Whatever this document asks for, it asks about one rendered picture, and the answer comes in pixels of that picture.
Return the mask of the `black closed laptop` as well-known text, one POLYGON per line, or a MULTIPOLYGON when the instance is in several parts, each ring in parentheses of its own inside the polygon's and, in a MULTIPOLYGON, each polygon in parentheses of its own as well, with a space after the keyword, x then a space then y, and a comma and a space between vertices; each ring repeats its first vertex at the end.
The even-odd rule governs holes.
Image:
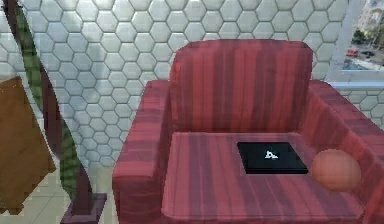
POLYGON ((289 142, 238 142, 247 174, 307 174, 308 168, 289 142))

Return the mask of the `dark maroon and green floor lamp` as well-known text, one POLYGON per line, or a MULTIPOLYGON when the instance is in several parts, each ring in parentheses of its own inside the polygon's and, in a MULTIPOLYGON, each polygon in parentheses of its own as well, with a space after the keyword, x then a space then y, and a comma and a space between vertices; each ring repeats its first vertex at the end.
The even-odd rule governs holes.
POLYGON ((106 193, 94 193, 78 158, 71 131, 60 113, 48 73, 36 52, 27 19, 18 0, 1 0, 2 9, 21 51, 32 97, 42 112, 49 148, 59 160, 60 181, 71 203, 60 224, 99 224, 107 201, 106 193))

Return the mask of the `orange ball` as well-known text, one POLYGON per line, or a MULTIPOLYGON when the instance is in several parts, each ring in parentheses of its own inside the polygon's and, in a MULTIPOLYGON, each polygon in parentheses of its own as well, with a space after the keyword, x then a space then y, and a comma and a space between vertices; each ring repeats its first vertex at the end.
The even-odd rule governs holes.
POLYGON ((310 167, 312 178, 330 191, 345 192, 361 181, 359 163, 342 150, 328 149, 318 153, 310 167))

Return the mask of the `brown wooden board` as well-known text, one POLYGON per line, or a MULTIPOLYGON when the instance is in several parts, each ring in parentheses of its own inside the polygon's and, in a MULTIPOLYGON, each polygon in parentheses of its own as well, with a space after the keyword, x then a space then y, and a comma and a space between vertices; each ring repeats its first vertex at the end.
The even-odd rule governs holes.
POLYGON ((1 80, 0 214, 18 215, 25 199, 55 170, 21 78, 1 80))

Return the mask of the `white framed window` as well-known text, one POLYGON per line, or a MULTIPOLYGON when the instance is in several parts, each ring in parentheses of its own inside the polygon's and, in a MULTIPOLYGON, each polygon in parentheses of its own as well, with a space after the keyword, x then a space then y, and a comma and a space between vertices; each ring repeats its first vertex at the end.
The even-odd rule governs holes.
POLYGON ((384 89, 384 51, 372 47, 372 40, 364 34, 354 37, 356 30, 372 28, 368 20, 372 11, 379 26, 384 18, 384 0, 347 0, 335 49, 330 60, 325 81, 335 88, 384 89))

